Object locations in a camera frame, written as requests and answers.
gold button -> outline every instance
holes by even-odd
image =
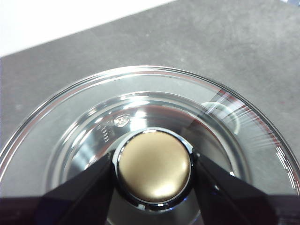
[[[170,134],[153,131],[135,136],[126,144],[119,161],[121,178],[137,198],[160,203],[185,187],[190,175],[185,146]]]

white surface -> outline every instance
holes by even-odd
[[[0,55],[8,55],[172,0],[1,0]]]

clear glass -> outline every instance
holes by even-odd
[[[124,67],[87,77],[40,106],[1,151],[1,196],[42,195],[112,150],[124,135],[163,127],[267,194],[299,194],[299,167],[259,111],[223,85],[165,67]],[[148,217],[201,224],[193,191],[161,215],[127,207],[115,191],[111,224]],[[181,219],[174,214],[182,214]]]

white background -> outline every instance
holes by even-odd
[[[4,56],[172,0],[0,1],[0,56]]]

gray surface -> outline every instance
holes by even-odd
[[[6,56],[1,144],[69,83],[148,64],[195,72],[236,90],[275,124],[300,159],[299,24],[299,8],[277,0],[179,0]]]

